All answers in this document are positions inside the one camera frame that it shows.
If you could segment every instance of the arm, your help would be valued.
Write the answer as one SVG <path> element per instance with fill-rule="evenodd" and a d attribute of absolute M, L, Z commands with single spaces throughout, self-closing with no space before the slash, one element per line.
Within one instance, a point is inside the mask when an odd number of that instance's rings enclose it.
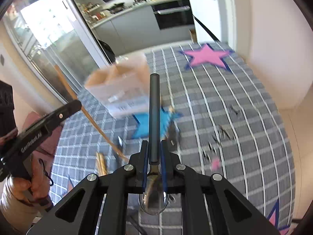
<path fill-rule="evenodd" d="M 8 235 L 26 234 L 37 214 L 37 210 L 18 201 L 12 193 L 9 183 L 10 179 L 7 179 L 0 201 L 1 230 L 9 232 Z"/>
<path fill-rule="evenodd" d="M 19 231 L 20 234 L 26 234 L 29 230 L 38 211 L 29 203 L 23 191 L 30 188 L 34 199 L 40 199 L 48 195 L 50 188 L 49 179 L 43 175 L 43 166 L 34 156 L 32 158 L 32 172 L 32 182 L 22 178 L 9 177 L 6 179 L 0 200 L 0 211 L 7 223 L 0 217 L 0 228 L 2 226 L 7 227 L 9 223 L 13 230 Z"/>

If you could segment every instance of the black strap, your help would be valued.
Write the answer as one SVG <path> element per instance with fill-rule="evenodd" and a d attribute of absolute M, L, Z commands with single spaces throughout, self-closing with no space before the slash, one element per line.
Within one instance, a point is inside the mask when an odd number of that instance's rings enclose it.
<path fill-rule="evenodd" d="M 39 159 L 39 163 L 41 163 L 42 164 L 42 166 L 43 166 L 43 174 L 50 180 L 50 186 L 53 186 L 54 185 L 54 182 L 53 182 L 53 180 L 52 180 L 52 178 L 49 176 L 49 174 L 48 174 L 48 172 L 46 171 L 46 168 L 45 168 L 45 166 L 44 166 L 44 162 L 43 162 L 43 160 L 42 159 Z"/>
<path fill-rule="evenodd" d="M 219 42 L 219 39 L 217 39 L 217 37 L 199 19 L 197 19 L 194 15 L 193 17 L 199 23 L 199 25 L 211 36 L 211 38 L 214 41 Z"/>

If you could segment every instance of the black rod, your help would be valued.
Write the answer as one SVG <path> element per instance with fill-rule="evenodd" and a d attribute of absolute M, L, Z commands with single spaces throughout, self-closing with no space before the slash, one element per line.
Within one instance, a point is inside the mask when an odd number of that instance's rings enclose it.
<path fill-rule="evenodd" d="M 211 36 L 211 38 L 214 41 L 219 42 L 219 39 L 217 39 L 217 37 L 199 19 L 197 19 L 194 15 L 193 17 L 199 23 L 199 25 Z"/>
<path fill-rule="evenodd" d="M 150 75 L 149 163 L 159 164 L 160 148 L 160 75 Z"/>

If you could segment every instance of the gray tablecloth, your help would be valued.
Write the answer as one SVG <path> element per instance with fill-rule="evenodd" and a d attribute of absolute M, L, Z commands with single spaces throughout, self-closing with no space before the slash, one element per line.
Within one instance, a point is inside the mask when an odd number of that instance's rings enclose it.
<path fill-rule="evenodd" d="M 211 43 L 215 50 L 229 49 Z M 289 225 L 295 197 L 295 171 L 292 151 L 277 108 L 262 83 L 241 57 L 232 53 L 223 60 L 231 72 L 209 63 L 185 69 L 187 58 L 181 50 L 199 48 L 198 44 L 175 46 L 146 54 L 151 72 L 160 74 L 163 106 L 174 106 L 183 116 L 177 119 L 182 140 L 177 149 L 181 162 L 197 172 L 210 175 L 210 164 L 201 150 L 209 152 L 208 142 L 220 133 L 222 125 L 234 140 L 221 138 L 217 149 L 222 167 L 218 170 L 266 217 L 279 200 L 278 228 Z M 79 99 L 112 141 L 121 136 L 123 152 L 139 152 L 142 139 L 131 139 L 137 122 L 132 117 L 114 119 L 87 90 Z M 239 111 L 238 115 L 231 106 Z M 108 170 L 116 169 L 111 147 L 80 111 L 65 122 L 52 168 L 54 186 L 50 195 L 57 203 L 67 191 L 68 177 L 74 186 L 89 173 L 96 173 L 95 154 L 106 157 Z M 179 195 L 161 215 L 139 211 L 138 221 L 148 234 L 181 234 Z M 131 195 L 129 207 L 136 208 L 138 196 Z M 126 225 L 126 234 L 138 234 Z"/>

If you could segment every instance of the oven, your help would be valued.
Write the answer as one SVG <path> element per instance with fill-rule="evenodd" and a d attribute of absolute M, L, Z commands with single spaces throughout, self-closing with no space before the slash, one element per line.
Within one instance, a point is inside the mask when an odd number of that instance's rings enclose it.
<path fill-rule="evenodd" d="M 179 0 L 152 6 L 160 29 L 193 25 L 189 0 Z"/>

